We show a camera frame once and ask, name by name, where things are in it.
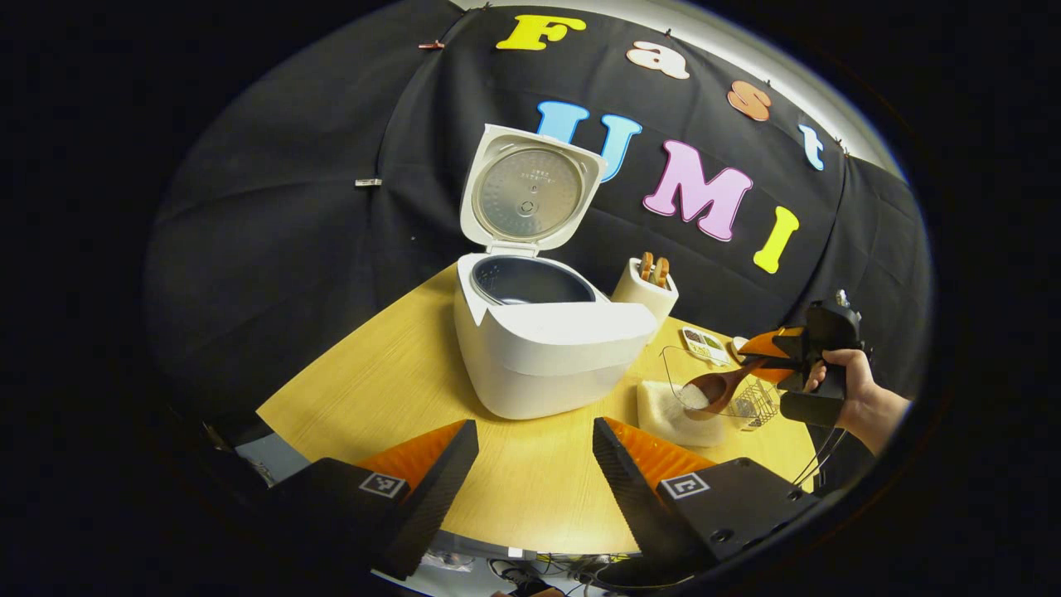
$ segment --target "yellow letter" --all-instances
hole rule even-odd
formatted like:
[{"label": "yellow letter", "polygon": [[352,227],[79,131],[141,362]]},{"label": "yellow letter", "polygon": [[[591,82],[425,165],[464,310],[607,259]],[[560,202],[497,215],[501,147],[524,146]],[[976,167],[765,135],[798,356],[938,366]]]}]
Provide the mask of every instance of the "yellow letter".
[{"label": "yellow letter", "polygon": [[631,63],[653,70],[662,70],[675,78],[689,78],[685,72],[685,58],[671,48],[649,41],[634,41],[637,50],[627,50],[626,57]]},{"label": "yellow letter", "polygon": [[498,41],[499,50],[544,50],[545,43],[541,41],[542,34],[550,41],[559,41],[568,34],[568,28],[575,31],[586,29],[586,21],[578,19],[567,19],[563,17],[544,17],[541,15],[520,15],[516,17],[520,21],[512,30],[512,34],[504,41]]},{"label": "yellow letter", "polygon": [[799,229],[799,220],[792,211],[779,205],[773,212],[777,214],[778,221],[773,224],[770,238],[766,239],[763,249],[756,250],[755,256],[751,259],[756,265],[771,274],[778,270],[778,258],[781,257],[781,251],[788,244],[788,236]]}]

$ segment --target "wooden spoon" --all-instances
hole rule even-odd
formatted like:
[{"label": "wooden spoon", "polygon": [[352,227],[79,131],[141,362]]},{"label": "wooden spoon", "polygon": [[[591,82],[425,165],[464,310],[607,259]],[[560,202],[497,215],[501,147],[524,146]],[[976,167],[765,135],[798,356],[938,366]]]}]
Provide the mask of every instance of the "wooden spoon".
[{"label": "wooden spoon", "polygon": [[703,414],[703,419],[708,419],[721,412],[733,399],[733,393],[736,391],[736,387],[741,385],[741,382],[743,382],[749,373],[759,369],[764,363],[766,363],[764,359],[756,358],[745,364],[745,366],[741,369],[734,371],[727,371],[726,373],[706,373],[699,377],[694,377],[689,382],[689,384],[685,384],[685,387],[682,388],[682,390],[690,386],[695,387],[703,393],[703,398],[708,400],[708,406],[699,409],[686,409],[686,415],[693,416],[693,412],[698,412]]}]

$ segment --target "black cloth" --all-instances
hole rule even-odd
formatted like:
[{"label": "black cloth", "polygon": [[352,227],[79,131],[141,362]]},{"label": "black cloth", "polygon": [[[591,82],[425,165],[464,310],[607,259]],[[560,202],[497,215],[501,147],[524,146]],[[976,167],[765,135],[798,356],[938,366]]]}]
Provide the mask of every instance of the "black cloth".
[{"label": "black cloth", "polygon": [[385,308],[370,192],[390,110],[460,10],[405,0],[267,72],[203,134],[154,225],[144,309],[179,407],[253,411]]},{"label": "black cloth", "polygon": [[[527,13],[587,27],[542,51],[498,50]],[[445,49],[417,49],[434,39]],[[690,77],[632,64],[625,52],[637,40],[679,52]],[[734,81],[768,92],[769,120],[730,106]],[[731,336],[798,323],[806,303],[845,287],[882,376],[912,380],[927,344],[930,271],[901,180],[843,157],[766,82],[661,32],[554,7],[462,14],[405,0],[263,76],[177,173],[155,224],[145,300],[156,358],[186,406],[203,417],[256,408],[405,292],[481,250],[460,231],[459,210],[483,126],[537,130],[546,100],[589,110],[572,142],[595,152],[605,115],[643,129],[572,239],[543,256],[604,292],[627,258],[666,256],[681,292],[672,315]],[[823,171],[807,161],[800,124],[818,130]],[[725,168],[752,179],[731,240],[644,207],[663,175],[666,140],[699,152],[706,180]],[[370,177],[382,186],[353,186]],[[771,274],[752,257],[778,206],[800,225]]]}]

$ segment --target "rice cooker lid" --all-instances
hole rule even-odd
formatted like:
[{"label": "rice cooker lid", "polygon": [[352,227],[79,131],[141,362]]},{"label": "rice cooker lid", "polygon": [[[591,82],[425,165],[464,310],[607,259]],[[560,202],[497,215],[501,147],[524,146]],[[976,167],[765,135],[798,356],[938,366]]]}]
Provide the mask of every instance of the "rice cooker lid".
[{"label": "rice cooker lid", "polygon": [[604,164],[581,147],[488,124],[465,185],[465,235],[488,252],[559,246],[589,208]]}]

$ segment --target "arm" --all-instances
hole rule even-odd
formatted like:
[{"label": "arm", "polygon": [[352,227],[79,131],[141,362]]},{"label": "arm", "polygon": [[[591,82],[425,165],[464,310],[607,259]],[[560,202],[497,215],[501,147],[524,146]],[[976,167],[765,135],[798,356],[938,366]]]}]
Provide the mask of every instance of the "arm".
[{"label": "arm", "polygon": [[825,379],[825,364],[847,368],[847,400],[840,408],[836,426],[858,438],[873,456],[879,456],[891,435],[906,415],[910,402],[877,386],[869,370],[869,362],[862,351],[824,351],[824,363],[818,363],[807,379],[806,390],[812,391]]}]

